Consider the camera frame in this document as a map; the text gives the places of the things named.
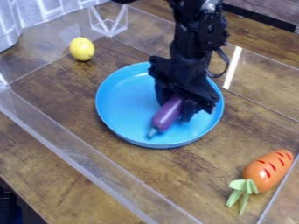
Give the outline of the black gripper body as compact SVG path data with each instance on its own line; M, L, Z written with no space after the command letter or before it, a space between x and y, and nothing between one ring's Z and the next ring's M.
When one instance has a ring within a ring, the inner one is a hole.
M200 104L202 110L211 114L220 101L220 94L208 81L203 60L151 56L148 62L148 74L154 82L172 84L174 92L184 100Z

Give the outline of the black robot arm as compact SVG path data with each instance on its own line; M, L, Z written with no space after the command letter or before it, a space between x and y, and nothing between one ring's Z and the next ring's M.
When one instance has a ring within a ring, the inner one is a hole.
M227 44L227 20L222 14L222 0L167 0L175 20L174 40L168 59L152 56L148 74L155 80L159 103L166 103L174 94L183 98L182 120L188 122L199 111L211 112L220 95L208 83L219 78L208 69L211 55L224 61L222 51Z

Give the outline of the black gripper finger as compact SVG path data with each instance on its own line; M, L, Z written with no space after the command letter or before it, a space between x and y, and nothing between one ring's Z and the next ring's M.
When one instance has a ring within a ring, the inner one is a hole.
M182 121L187 123L192 116L202 110L202 105L192 100L186 100L182 105Z
M162 83L158 81L154 84L154 89L155 89L155 96L156 96L158 103L160 106L163 106L164 103L171 99L171 97L175 94L174 85L170 83Z

